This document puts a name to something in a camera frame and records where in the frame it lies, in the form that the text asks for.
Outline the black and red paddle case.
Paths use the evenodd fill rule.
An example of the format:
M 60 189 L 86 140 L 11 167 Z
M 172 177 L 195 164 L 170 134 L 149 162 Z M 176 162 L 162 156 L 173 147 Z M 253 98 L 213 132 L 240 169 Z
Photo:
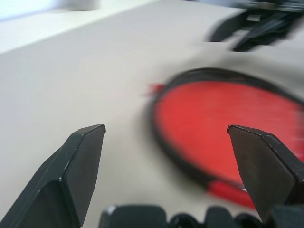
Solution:
M 303 107 L 304 99 L 298 98 L 283 88 L 266 80 L 240 72 L 214 67 L 203 67 L 184 71 L 174 76 L 167 84 L 158 84 L 154 87 L 153 91 L 155 96 L 149 106 L 148 123 L 151 134 L 161 151 L 164 152 L 178 168 L 180 168 L 191 178 L 195 179 L 197 182 L 203 185 L 209 193 L 234 202 L 238 205 L 252 208 L 254 205 L 250 199 L 249 194 L 245 192 L 242 182 L 240 184 L 234 183 L 226 179 L 211 175 L 205 171 L 198 170 L 177 154 L 176 150 L 165 141 L 155 125 L 153 109 L 156 106 L 156 102 L 169 90 L 182 84 L 192 83 L 196 81 L 222 81 L 245 84 L 277 93 L 299 103 Z

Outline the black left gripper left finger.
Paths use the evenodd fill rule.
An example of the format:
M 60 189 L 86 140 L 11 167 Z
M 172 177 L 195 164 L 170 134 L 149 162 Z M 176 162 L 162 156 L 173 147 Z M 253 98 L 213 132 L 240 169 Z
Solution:
M 38 168 L 0 228 L 81 228 L 95 189 L 105 125 L 72 133 Z

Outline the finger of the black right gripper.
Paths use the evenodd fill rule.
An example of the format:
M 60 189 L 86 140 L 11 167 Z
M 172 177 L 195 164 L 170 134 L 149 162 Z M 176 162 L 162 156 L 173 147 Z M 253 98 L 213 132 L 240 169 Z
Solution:
M 257 46 L 268 46 L 278 40 L 286 39 L 294 24 L 294 20 L 262 21 L 250 30 L 231 50 L 234 52 L 249 52 Z
M 223 20 L 206 39 L 208 42 L 222 42 L 241 29 L 241 14 Z

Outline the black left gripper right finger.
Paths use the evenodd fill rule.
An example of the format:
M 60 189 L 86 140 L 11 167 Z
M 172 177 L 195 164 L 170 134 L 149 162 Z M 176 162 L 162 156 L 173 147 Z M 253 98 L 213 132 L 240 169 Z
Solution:
M 304 206 L 304 163 L 275 135 L 239 125 L 230 125 L 227 132 L 240 177 L 262 220 L 275 206 Z

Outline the red table tennis paddle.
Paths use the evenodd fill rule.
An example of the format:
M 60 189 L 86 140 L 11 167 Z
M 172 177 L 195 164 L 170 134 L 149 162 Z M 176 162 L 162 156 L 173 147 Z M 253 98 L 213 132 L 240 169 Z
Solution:
M 154 122 L 177 154 L 200 171 L 241 183 L 229 125 L 274 134 L 304 161 L 304 107 L 282 95 L 245 84 L 196 81 L 166 92 Z

